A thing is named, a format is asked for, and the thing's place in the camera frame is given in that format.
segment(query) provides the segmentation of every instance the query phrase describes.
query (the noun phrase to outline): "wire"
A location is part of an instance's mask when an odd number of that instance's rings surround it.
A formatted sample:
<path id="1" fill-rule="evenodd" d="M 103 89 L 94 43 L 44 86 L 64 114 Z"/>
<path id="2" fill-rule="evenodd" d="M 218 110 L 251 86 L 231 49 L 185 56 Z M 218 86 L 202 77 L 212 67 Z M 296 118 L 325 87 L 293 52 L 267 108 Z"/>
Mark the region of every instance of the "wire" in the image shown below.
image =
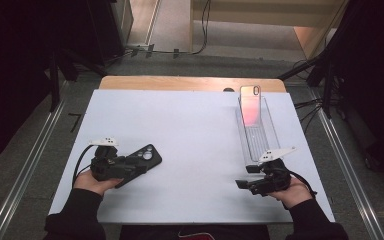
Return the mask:
<path id="1" fill-rule="evenodd" d="M 76 181 L 77 179 L 77 170 L 79 169 L 79 166 L 80 166 L 80 162 L 82 161 L 83 159 L 83 156 L 86 154 L 86 152 L 92 147 L 93 145 L 89 145 L 85 148 L 85 150 L 83 150 L 82 154 L 80 155 L 79 157 L 79 160 L 77 160 L 77 164 L 76 164 L 76 167 L 74 168 L 74 173 L 73 173 L 73 181 L 71 183 L 71 187 L 74 187 L 74 182 Z"/>
<path id="2" fill-rule="evenodd" d="M 84 167 L 82 170 L 80 170 L 77 174 L 76 174 L 76 179 L 79 177 L 79 175 L 84 171 L 84 170 L 86 170 L 88 167 L 90 167 L 90 164 L 89 165 L 87 165 L 86 167 Z"/>
<path id="3" fill-rule="evenodd" d="M 198 50 L 197 52 L 169 52 L 169 51 L 149 51 L 149 50 L 144 50 L 140 48 L 128 48 L 134 51 L 138 52 L 144 52 L 144 53 L 162 53 L 162 54 L 185 54 L 185 55 L 196 55 L 204 51 L 204 49 L 207 47 L 207 40 L 208 40 L 208 21 L 210 19 L 210 10 L 211 10 L 211 0 L 207 0 L 205 3 L 204 10 L 202 11 L 202 16 L 201 16 L 201 25 L 202 25 L 202 31 L 204 33 L 204 42 L 201 46 L 201 49 Z"/>
<path id="4" fill-rule="evenodd" d="M 304 134 L 307 133 L 308 126 L 310 126 L 311 121 L 313 121 L 313 119 L 314 119 L 314 117 L 316 116 L 317 112 L 318 112 L 321 108 L 322 108 L 322 105 L 319 105 L 319 106 L 317 106 L 316 108 L 314 108 L 314 110 L 312 111 L 312 112 L 313 112 L 313 115 L 311 116 L 310 120 L 307 122 L 307 126 L 305 126 Z"/>
<path id="5" fill-rule="evenodd" d="M 305 62 L 305 63 L 307 63 L 308 67 L 311 67 L 311 65 L 308 64 L 307 59 L 303 59 L 303 60 L 299 60 L 299 61 L 295 62 L 294 65 L 292 66 L 292 69 L 294 69 L 295 66 L 296 66 L 298 63 L 300 63 L 300 62 Z M 298 73 L 295 74 L 295 75 L 296 75 L 297 77 L 299 77 L 300 79 L 302 79 L 302 80 L 307 80 L 306 77 L 301 77 L 300 75 L 298 75 Z"/>
<path id="6" fill-rule="evenodd" d="M 304 177 L 302 177 L 301 175 L 299 175 L 298 173 L 295 173 L 295 172 L 292 172 L 291 170 L 288 170 L 289 174 L 293 175 L 294 177 L 298 178 L 301 182 L 303 182 L 307 188 L 308 188 L 308 191 L 310 191 L 310 194 L 311 196 L 316 199 L 316 194 L 317 192 L 313 191 L 313 189 L 311 188 L 310 186 L 310 183 L 307 182 L 307 180 L 305 180 Z"/>
<path id="7" fill-rule="evenodd" d="M 299 175 L 298 173 L 296 172 L 293 172 L 287 168 L 270 168 L 271 171 L 279 171 L 279 172 L 286 172 L 290 175 L 293 175 L 294 177 L 298 178 L 302 183 L 304 183 L 307 188 L 308 188 L 308 191 L 310 192 L 311 196 L 316 199 L 316 194 L 317 192 L 313 191 L 313 189 L 311 188 L 311 185 L 310 183 L 301 175 Z"/>

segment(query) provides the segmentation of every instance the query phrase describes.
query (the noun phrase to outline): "white table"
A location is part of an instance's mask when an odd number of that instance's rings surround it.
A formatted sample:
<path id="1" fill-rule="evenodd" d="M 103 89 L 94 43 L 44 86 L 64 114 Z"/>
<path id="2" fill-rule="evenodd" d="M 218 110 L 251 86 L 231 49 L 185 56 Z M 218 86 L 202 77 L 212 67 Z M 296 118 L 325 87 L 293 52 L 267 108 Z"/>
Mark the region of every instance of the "white table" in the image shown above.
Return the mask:
<path id="1" fill-rule="evenodd" d="M 334 217 L 288 93 L 263 93 L 280 147 L 297 150 L 285 165 L 318 192 Z M 205 224 L 291 222 L 271 197 L 238 189 L 237 179 L 261 176 L 245 170 L 236 123 L 238 93 L 95 90 L 56 192 L 50 213 L 60 212 L 71 189 L 75 164 L 89 140 L 116 138 L 119 155 L 153 144 L 162 163 L 122 188 L 107 191 L 98 220 L 120 224 Z M 84 156 L 92 159 L 95 148 Z"/>

